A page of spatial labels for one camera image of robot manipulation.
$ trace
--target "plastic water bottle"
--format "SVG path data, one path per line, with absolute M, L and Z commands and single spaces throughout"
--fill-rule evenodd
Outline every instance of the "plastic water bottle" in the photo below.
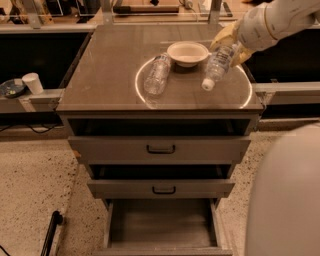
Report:
M 165 52 L 154 58 L 148 77 L 144 81 L 147 103 L 156 103 L 164 92 L 171 68 L 171 58 Z
M 205 78 L 202 82 L 204 90 L 211 91 L 215 84 L 228 72 L 235 47 L 235 45 L 231 47 L 221 45 L 212 53 L 207 63 Z

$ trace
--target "paper cup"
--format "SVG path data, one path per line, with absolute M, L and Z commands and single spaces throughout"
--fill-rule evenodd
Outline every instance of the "paper cup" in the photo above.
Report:
M 28 86 L 32 94 L 40 94 L 43 92 L 43 87 L 37 73 L 24 75 L 22 81 Z

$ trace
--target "speckled floor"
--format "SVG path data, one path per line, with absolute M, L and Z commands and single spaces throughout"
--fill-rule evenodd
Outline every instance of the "speckled floor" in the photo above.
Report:
M 217 215 L 224 246 L 243 256 L 251 185 L 261 158 L 284 132 L 305 122 L 262 122 L 232 175 L 236 185 L 220 202 Z M 59 256 L 92 255 L 102 247 L 107 212 L 86 186 L 65 130 L 35 134 L 23 129 L 0 133 L 0 245 L 11 256 L 40 255 L 55 210 L 65 218 L 58 226 L 52 252 Z

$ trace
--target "drawer handle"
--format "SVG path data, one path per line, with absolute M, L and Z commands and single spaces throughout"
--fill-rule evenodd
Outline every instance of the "drawer handle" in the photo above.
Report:
M 155 188 L 152 187 L 152 192 L 156 195 L 173 195 L 176 193 L 176 186 L 173 186 L 172 188 Z
M 176 151 L 176 146 L 172 145 L 170 147 L 154 147 L 147 145 L 147 151 L 149 154 L 173 154 Z

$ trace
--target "drawer cabinet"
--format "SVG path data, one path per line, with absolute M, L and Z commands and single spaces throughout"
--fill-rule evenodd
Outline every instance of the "drawer cabinet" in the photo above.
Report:
M 250 143 L 263 106 L 243 68 L 201 88 L 205 62 L 172 65 L 155 106 L 145 100 L 150 61 L 171 42 L 211 43 L 216 26 L 98 26 L 57 111 L 109 221 L 96 255 L 232 255 L 215 209 Z
M 62 115 L 88 188 L 108 209 L 104 249 L 94 255 L 232 255 L 215 209 L 234 187 L 257 117 Z

